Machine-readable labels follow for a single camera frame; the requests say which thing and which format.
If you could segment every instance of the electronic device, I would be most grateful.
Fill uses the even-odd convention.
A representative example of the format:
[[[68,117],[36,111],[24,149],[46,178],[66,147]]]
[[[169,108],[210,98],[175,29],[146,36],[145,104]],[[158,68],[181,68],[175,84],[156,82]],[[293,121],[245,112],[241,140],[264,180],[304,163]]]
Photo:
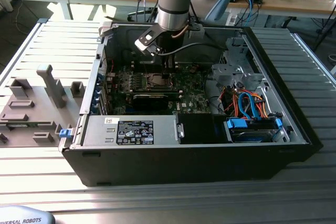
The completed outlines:
[[[148,24],[104,27],[80,119],[60,132],[85,185],[267,179],[322,147],[250,28],[187,31],[226,49],[186,48],[166,72],[129,43]]]

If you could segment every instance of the black plastic part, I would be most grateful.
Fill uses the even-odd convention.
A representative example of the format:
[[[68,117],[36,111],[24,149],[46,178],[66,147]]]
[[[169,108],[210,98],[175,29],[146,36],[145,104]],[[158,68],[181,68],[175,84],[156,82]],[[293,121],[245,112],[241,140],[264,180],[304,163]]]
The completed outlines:
[[[261,5],[263,4],[263,0],[252,0],[254,4]]]
[[[36,23],[44,24],[44,23],[47,23],[48,20],[49,20],[49,18],[39,18]]]
[[[181,144],[220,144],[227,137],[223,122],[226,116],[211,114],[178,114],[178,122],[183,124],[184,138]]]

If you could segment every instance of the metal bracket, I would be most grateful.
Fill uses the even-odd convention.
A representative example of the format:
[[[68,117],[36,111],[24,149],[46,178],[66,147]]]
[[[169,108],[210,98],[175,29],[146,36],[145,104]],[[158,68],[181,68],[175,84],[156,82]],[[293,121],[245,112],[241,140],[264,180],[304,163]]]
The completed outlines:
[[[159,24],[155,24],[147,29],[140,37],[135,41],[135,45],[141,50],[145,51],[162,33],[166,32]]]

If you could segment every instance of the black computer chassis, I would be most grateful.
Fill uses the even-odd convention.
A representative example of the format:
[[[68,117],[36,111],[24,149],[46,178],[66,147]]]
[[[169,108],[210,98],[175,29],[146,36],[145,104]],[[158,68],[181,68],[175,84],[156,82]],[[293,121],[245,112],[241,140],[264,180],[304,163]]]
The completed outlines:
[[[242,28],[290,115],[309,144],[143,149],[64,148],[62,154],[86,186],[205,183],[270,179],[323,147],[307,118],[250,28]]]

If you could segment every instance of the motherboard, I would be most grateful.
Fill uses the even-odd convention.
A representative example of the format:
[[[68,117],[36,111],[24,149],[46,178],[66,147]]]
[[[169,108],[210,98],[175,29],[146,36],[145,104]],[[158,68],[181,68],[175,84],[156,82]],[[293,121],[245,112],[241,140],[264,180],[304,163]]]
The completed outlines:
[[[122,67],[110,93],[112,114],[210,113],[204,92],[207,72],[197,64],[178,65],[168,74],[145,65]]]

